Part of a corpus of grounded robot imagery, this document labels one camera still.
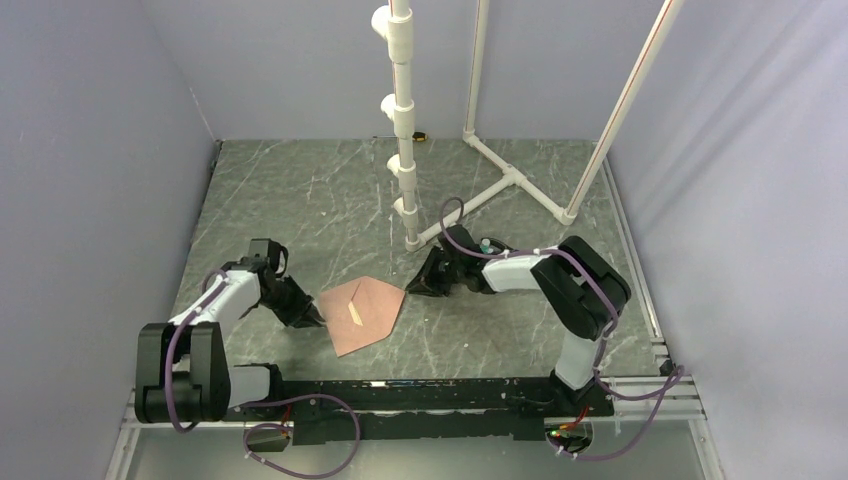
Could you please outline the cream paper letter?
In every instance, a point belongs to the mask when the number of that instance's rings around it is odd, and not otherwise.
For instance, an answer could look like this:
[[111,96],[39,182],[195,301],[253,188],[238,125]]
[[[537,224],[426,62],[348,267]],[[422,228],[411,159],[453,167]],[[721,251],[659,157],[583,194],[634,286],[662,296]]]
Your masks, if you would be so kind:
[[354,304],[353,301],[348,303],[348,310],[349,310],[349,314],[350,314],[352,322],[355,325],[363,326],[362,317],[359,313],[359,310],[357,309],[357,306]]

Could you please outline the pink brown envelope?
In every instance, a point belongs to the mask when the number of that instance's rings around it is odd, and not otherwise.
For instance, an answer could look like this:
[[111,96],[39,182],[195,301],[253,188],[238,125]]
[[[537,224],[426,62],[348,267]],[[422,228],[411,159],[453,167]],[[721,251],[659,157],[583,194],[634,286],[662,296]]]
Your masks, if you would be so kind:
[[[322,292],[318,307],[336,355],[342,357],[387,338],[394,329],[405,295],[404,290],[368,276]],[[359,310],[363,326],[351,320],[348,310],[351,301]]]

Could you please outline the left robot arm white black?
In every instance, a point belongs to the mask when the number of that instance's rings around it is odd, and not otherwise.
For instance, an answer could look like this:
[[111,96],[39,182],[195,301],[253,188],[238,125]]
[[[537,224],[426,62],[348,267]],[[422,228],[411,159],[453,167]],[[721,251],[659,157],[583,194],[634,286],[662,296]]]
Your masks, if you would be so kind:
[[225,336],[252,310],[264,307],[284,326],[322,328],[312,296],[287,274],[288,249],[269,238],[212,271],[200,297],[162,323],[145,325],[137,341],[134,412],[145,424],[169,423],[186,432],[243,408],[272,420],[287,406],[277,366],[233,365]]

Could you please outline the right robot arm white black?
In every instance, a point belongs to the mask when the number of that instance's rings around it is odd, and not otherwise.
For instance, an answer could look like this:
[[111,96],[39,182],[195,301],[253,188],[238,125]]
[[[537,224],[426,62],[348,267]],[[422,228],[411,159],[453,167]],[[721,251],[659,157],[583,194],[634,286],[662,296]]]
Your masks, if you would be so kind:
[[632,297],[624,278],[579,236],[521,252],[491,237],[476,241],[463,226],[453,225],[438,242],[405,290],[428,297],[446,297],[455,285],[487,295],[541,292],[565,327],[551,374],[551,401],[564,415],[578,413],[596,385],[605,330]]

